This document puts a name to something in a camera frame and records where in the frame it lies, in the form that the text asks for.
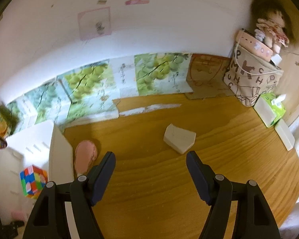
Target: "metal bolt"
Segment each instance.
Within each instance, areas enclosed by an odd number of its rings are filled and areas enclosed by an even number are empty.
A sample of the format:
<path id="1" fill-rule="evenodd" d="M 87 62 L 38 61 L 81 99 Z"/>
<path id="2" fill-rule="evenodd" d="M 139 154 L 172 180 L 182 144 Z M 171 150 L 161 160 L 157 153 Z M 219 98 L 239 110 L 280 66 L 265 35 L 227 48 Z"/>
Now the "metal bolt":
<path id="1" fill-rule="evenodd" d="M 256 183 L 254 180 L 250 180 L 250 181 L 249 181 L 249 184 L 250 184 L 251 186 L 256 186 L 256 185 L 257 185 L 257 183 Z"/>
<path id="2" fill-rule="evenodd" d="M 47 187 L 47 188 L 51 188 L 51 187 L 53 187 L 53 185 L 54 185 L 53 182 L 48 182 L 48 183 L 46 184 L 46 187 Z"/>
<path id="3" fill-rule="evenodd" d="M 86 180 L 86 176 L 85 175 L 81 175 L 77 179 L 79 180 L 79 182 L 84 182 Z"/>
<path id="4" fill-rule="evenodd" d="M 219 181 L 224 180 L 224 176 L 221 174 L 216 174 L 215 178 L 216 178 L 216 180 L 219 180 Z"/>

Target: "wooden table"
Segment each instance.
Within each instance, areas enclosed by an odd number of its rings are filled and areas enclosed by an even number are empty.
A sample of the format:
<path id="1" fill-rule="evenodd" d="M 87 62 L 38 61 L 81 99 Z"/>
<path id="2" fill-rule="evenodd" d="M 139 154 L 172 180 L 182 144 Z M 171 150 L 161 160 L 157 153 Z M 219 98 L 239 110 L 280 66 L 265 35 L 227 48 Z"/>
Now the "wooden table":
<path id="1" fill-rule="evenodd" d="M 122 99 L 118 108 L 124 111 L 156 103 L 182 106 L 65 131 L 73 148 L 83 139 L 97 145 L 95 164 L 107 151 L 116 155 L 104 197 L 93 208 L 106 239 L 199 237 L 209 207 L 198 196 L 186 168 L 186 155 L 163 142 L 170 123 L 197 133 L 192 150 L 215 173 L 241 183 L 257 181 L 278 226 L 282 224 L 299 196 L 299 159 L 294 149 L 285 149 L 274 128 L 266 128 L 254 109 L 235 97 L 136 97 Z M 236 207 L 233 202 L 225 238 L 231 238 Z"/>

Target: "wall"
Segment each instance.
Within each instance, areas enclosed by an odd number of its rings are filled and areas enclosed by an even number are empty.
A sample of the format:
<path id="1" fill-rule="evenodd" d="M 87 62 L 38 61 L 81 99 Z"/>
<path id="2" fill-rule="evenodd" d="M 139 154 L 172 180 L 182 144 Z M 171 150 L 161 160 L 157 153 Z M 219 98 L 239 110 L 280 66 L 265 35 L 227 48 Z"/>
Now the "wall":
<path id="1" fill-rule="evenodd" d="M 252 0 L 108 0 L 111 36 L 79 40 L 77 14 L 98 0 L 13 0 L 0 21 L 0 98 L 5 103 L 78 66 L 145 52 L 228 56 L 249 25 Z"/>
<path id="2" fill-rule="evenodd" d="M 296 42 L 280 52 L 282 62 L 279 65 L 283 70 L 283 77 L 276 89 L 277 94 L 286 93 L 284 101 L 286 114 L 284 120 L 290 125 L 299 116 L 299 11 L 291 0 L 278 0 L 291 18 Z"/>

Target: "green tissue package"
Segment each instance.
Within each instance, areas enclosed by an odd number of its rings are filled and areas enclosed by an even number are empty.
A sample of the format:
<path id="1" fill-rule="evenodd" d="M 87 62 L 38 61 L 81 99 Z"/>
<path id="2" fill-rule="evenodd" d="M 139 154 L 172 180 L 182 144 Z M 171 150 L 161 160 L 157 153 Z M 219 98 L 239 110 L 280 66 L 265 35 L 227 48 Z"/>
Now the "green tissue package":
<path id="1" fill-rule="evenodd" d="M 285 114 L 286 109 L 281 103 L 285 97 L 285 94 L 276 97 L 274 93 L 264 93 L 258 98 L 254 109 L 266 127 L 274 125 Z"/>

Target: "doll hair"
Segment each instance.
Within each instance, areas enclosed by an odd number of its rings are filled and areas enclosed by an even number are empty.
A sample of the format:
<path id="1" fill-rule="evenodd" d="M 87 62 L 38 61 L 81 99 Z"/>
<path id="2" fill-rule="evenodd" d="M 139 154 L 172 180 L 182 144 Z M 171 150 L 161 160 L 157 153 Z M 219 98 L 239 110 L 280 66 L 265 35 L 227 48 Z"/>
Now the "doll hair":
<path id="1" fill-rule="evenodd" d="M 251 14 L 253 20 L 257 22 L 257 19 L 268 19 L 268 12 L 280 11 L 285 22 L 285 27 L 283 28 L 284 33 L 289 38 L 290 42 L 294 41 L 294 36 L 292 32 L 291 20 L 289 15 L 286 13 L 285 9 L 276 0 L 253 0 L 251 4 Z"/>

